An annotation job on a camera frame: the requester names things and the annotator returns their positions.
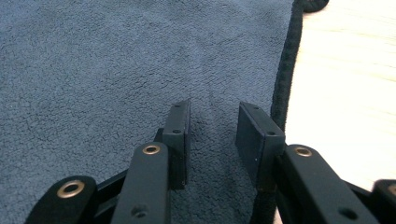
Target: black linkage arm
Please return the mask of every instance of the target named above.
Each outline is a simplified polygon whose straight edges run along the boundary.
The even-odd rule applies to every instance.
[[[172,105],[155,139],[134,151],[131,166],[96,185],[88,176],[54,184],[26,223],[170,223],[169,190],[188,183],[190,101]],[[235,144],[258,194],[251,224],[396,223],[396,180],[373,192],[341,180],[313,148],[287,146],[285,134],[256,105],[241,103]]]

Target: blue-gray cloth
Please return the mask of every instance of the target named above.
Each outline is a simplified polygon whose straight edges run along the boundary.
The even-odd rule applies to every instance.
[[[191,99],[190,184],[172,223],[247,223],[240,101],[270,112],[293,0],[0,3],[0,217],[22,223],[55,182],[129,167]]]

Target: screw hole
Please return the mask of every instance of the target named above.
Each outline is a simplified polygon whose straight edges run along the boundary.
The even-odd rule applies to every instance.
[[[82,192],[85,184],[80,180],[72,180],[64,183],[57,191],[57,195],[60,198],[66,199],[74,197]]]
[[[156,147],[148,147],[147,149],[146,149],[146,151],[147,152],[155,152],[155,150],[157,150],[157,148]]]
[[[153,146],[153,145],[143,148],[143,153],[148,154],[148,155],[155,154],[159,151],[160,151],[160,147]]]
[[[351,220],[358,219],[358,215],[356,215],[356,213],[349,208],[339,208],[338,212],[344,217],[347,217],[348,219]]]
[[[73,184],[73,185],[69,185],[64,189],[64,192],[66,193],[70,193],[74,190],[78,189],[78,185],[77,184]]]
[[[297,155],[299,156],[303,156],[303,157],[310,157],[312,156],[312,152],[304,147],[297,147],[294,149],[294,151],[297,153]]]
[[[139,204],[139,205],[135,206],[131,211],[132,217],[135,217],[135,218],[145,217],[148,213],[149,212],[148,212],[147,207],[143,204]]]

